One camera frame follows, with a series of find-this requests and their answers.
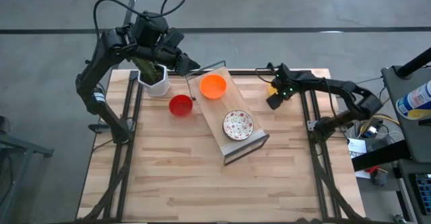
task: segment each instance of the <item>red bowl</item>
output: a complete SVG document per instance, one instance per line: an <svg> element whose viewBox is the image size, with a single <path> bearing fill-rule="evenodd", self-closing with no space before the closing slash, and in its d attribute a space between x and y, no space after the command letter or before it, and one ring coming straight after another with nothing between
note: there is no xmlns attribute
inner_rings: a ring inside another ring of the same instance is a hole
<svg viewBox="0 0 431 224"><path fill-rule="evenodd" d="M177 95L169 102L169 111L174 116L186 116L191 112L193 101L189 96Z"/></svg>

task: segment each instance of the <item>decorative plate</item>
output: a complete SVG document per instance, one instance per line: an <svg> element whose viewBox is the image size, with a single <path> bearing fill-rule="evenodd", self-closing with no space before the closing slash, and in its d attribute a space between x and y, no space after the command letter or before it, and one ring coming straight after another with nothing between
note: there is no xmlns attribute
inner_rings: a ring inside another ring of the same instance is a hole
<svg viewBox="0 0 431 224"><path fill-rule="evenodd" d="M247 139L253 132L253 119L242 110L229 112L223 120L224 134L236 141Z"/></svg>

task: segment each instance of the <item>gray floor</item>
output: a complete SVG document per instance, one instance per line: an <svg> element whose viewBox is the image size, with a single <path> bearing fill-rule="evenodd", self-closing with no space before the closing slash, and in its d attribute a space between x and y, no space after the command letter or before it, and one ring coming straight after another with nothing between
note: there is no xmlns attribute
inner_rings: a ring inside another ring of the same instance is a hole
<svg viewBox="0 0 431 224"><path fill-rule="evenodd" d="M0 29L90 29L95 1L0 0ZM135 7L158 11L162 1L137 0ZM187 0L166 19L170 26L182 28L429 26L430 3ZM102 4L99 25L120 26L124 16L123 8ZM49 223L75 217L94 140L87 125L97 117L86 112L74 81L84 60L91 57L95 41L93 34L0 35L0 115L10 119L12 135L55 148L51 159L34 158L16 222ZM187 34L180 47L202 65L220 60L231 68L285 63L291 68L329 68L332 78L361 81L378 77L383 67L402 65L430 45L431 32L385 32ZM362 86L377 94L383 83ZM389 104L383 111L393 113ZM400 213L395 193L362 183L360 188L368 217L390 221L392 214Z"/></svg>

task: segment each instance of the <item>wooden cutting board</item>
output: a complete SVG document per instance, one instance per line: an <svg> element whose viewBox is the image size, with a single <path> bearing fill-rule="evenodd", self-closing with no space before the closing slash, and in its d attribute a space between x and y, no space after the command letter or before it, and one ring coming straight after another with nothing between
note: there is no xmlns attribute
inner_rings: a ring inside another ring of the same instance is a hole
<svg viewBox="0 0 431 224"><path fill-rule="evenodd" d="M218 100L210 100L206 98L199 89L201 80L209 75L216 74L222 76L226 80L226 93ZM247 106L239 90L236 88L234 80L230 76L227 68L221 67L214 69L204 75L200 75L196 78L189 80L190 89L193 96L196 98L199 107L211 129L215 140L225 157L224 164L228 165L233 161L244 157L248 153L256 151L258 148L265 144L265 141L269 138L268 134L265 134L257 118L253 115L253 112ZM253 119L254 130L251 136L243 141L234 141L229 139L223 132L222 125L225 116L234 110L242 110L249 114Z"/></svg>

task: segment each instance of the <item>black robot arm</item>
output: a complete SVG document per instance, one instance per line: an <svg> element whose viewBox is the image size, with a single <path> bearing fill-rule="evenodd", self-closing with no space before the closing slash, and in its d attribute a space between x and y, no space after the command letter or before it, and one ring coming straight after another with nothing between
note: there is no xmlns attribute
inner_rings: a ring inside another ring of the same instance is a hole
<svg viewBox="0 0 431 224"><path fill-rule="evenodd" d="M289 100L298 92L316 90L336 94L343 98L347 110L333 117L323 117L314 126L311 137L315 143L326 141L337 127L349 124L353 120L367 120L381 108L380 100L369 90L359 87L351 81L325 79L314 76L311 72L291 71L281 64L274 71L275 79L271 86L277 93L267 99L271 109L276 109L284 100ZM356 103L356 95L362 99Z"/></svg>
<svg viewBox="0 0 431 224"><path fill-rule="evenodd" d="M102 33L93 58L75 80L76 90L87 111L99 114L110 126L114 143L126 143L131 132L125 118L118 118L106 103L97 84L105 73L123 60L144 59L165 65L179 75L185 75L200 66L183 53L178 44L184 36L175 28L168 28L163 17L143 13L134 24L106 30Z"/></svg>

